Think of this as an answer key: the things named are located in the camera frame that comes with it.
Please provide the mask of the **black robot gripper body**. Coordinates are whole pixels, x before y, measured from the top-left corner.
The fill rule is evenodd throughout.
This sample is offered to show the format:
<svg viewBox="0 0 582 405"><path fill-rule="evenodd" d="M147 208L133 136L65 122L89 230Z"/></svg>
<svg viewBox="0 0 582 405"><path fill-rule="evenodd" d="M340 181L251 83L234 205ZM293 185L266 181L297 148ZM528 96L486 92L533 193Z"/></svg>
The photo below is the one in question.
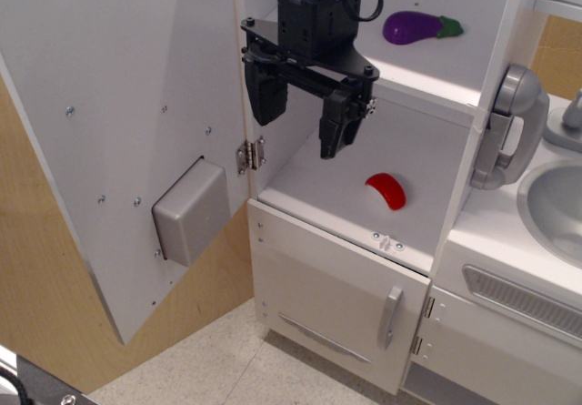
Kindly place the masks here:
<svg viewBox="0 0 582 405"><path fill-rule="evenodd" d="M323 99L350 92L368 112L378 70L355 49L361 0L277 0L275 22L246 18L245 56L276 65L295 86Z"/></svg>

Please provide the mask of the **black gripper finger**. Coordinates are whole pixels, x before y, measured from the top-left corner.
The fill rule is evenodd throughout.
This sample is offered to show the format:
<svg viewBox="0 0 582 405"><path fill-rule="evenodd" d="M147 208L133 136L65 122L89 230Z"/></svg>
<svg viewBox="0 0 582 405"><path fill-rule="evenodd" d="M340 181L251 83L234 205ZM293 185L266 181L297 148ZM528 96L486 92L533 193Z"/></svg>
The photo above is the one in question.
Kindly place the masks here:
<svg viewBox="0 0 582 405"><path fill-rule="evenodd" d="M320 157L332 159L356 139L365 106L347 91L335 90L324 98L319 122Z"/></svg>
<svg viewBox="0 0 582 405"><path fill-rule="evenodd" d="M261 127L286 111L288 83L276 65L244 57L246 91L255 121Z"/></svg>

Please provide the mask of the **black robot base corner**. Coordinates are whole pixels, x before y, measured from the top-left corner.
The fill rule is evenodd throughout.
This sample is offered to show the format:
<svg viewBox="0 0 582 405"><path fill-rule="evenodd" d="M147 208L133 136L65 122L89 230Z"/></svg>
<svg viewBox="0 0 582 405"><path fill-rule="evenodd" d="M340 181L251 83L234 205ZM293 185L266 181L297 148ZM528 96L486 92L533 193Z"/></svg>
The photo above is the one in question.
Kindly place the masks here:
<svg viewBox="0 0 582 405"><path fill-rule="evenodd" d="M1 347L2 404L95 404L80 390Z"/></svg>

